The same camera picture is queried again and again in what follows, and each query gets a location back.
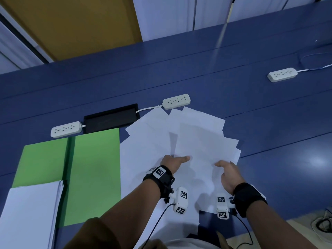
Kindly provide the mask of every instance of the green folder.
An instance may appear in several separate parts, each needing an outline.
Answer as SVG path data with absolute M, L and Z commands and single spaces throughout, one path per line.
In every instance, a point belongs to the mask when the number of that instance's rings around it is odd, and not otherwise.
M 67 138 L 25 146 L 12 188 L 62 180 L 66 149 Z
M 119 129 L 79 135 L 74 142 L 59 226 L 100 217 L 121 200 Z

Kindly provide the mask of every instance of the brown panel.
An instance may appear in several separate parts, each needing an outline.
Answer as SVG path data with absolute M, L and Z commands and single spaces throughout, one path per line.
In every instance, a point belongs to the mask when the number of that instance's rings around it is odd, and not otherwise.
M 132 0 L 0 0 L 54 59 L 142 41 Z

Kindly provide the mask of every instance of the forearm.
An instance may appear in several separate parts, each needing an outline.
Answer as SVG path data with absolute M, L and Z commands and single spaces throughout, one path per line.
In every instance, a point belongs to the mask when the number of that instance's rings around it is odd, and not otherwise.
M 262 249 L 316 248 L 263 201 L 253 202 L 246 215 Z
M 135 246 L 159 199 L 159 187 L 147 179 L 101 216 L 122 249 Z

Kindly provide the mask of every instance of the power strip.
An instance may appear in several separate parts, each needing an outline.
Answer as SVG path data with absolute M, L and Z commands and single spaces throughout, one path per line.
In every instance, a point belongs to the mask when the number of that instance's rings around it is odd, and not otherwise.
M 188 94 L 179 95 L 176 97 L 168 98 L 163 100 L 163 107 L 165 110 L 178 108 L 184 105 L 190 104 L 190 97 Z
M 79 121 L 56 126 L 51 130 L 51 137 L 60 138 L 71 134 L 77 134 L 82 131 L 82 127 L 84 126 L 85 125 L 82 125 Z
M 285 79 L 295 78 L 297 75 L 297 70 L 294 68 L 286 68 L 275 72 L 270 72 L 268 74 L 268 79 L 271 82 L 278 82 Z

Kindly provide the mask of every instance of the pile of white paper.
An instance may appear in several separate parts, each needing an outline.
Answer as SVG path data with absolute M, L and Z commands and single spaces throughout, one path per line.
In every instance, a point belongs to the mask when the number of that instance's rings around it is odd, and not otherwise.
M 63 181 L 11 188 L 0 218 L 0 248 L 51 249 Z
M 191 157 L 176 172 L 172 185 L 175 190 L 179 186 L 188 190 L 188 210 L 184 215 L 167 210 L 152 239 L 167 241 L 197 234 L 199 211 L 216 213 L 216 193 L 226 191 L 220 181 L 223 169 L 214 163 L 225 160 L 236 164 L 241 152 L 236 149 L 238 140 L 223 136 L 224 123 L 187 107 L 172 109 L 169 115 L 155 108 L 126 128 L 130 137 L 120 144 L 122 198 L 142 182 L 151 167 L 160 165 L 164 155 Z M 166 206 L 159 201 L 135 248 L 147 239 Z

